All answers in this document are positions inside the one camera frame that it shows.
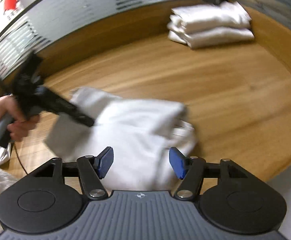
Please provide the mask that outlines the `person's left hand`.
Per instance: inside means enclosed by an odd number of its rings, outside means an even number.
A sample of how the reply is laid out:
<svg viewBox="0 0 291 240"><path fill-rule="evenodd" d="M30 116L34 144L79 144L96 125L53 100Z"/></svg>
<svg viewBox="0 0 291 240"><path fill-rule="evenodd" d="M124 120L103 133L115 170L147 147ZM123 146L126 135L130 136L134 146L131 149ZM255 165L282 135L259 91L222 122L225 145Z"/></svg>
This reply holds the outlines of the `person's left hand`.
<svg viewBox="0 0 291 240"><path fill-rule="evenodd" d="M40 120L39 115L27 119L19 108L17 101L11 95L0 97L0 120L6 113L9 113L15 119L12 124L7 126L7 130L11 139L16 142L21 142L27 137L29 132L36 128Z"/></svg>

